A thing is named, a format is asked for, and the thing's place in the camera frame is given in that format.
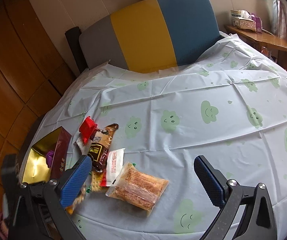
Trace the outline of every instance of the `purple candy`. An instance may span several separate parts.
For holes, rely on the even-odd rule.
[[[51,168],[52,166],[53,156],[54,156],[54,151],[47,152],[45,156],[45,163],[47,163],[48,168]]]

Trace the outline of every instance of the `white plastic sheet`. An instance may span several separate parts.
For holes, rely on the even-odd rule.
[[[278,238],[287,234],[287,72],[237,35],[218,41],[189,66],[140,74],[105,63],[83,72],[32,143],[63,126],[73,135],[71,167],[80,156],[73,143],[87,116],[99,128],[118,123],[111,149],[125,147],[124,162],[169,180],[148,218],[126,202],[87,194],[74,214],[87,239],[198,239],[219,211],[194,173],[198,155],[241,185],[265,183]]]

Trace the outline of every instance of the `beige wall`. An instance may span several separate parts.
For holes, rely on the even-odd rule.
[[[65,31],[79,26],[81,31],[101,18],[140,0],[30,0],[40,22],[53,44],[72,71],[79,71],[65,38]],[[255,12],[270,29],[267,3],[265,0],[210,0],[219,29],[230,23],[230,10],[244,9]]]

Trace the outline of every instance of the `white and red snack package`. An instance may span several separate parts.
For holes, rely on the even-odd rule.
[[[115,181],[123,166],[125,148],[110,151],[107,159],[106,186],[110,187]]]

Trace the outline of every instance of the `open box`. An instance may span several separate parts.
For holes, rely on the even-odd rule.
[[[28,184],[59,179],[65,171],[66,157],[71,134],[62,126],[37,141],[30,149],[22,182]],[[54,151],[51,168],[46,163],[46,154]]]

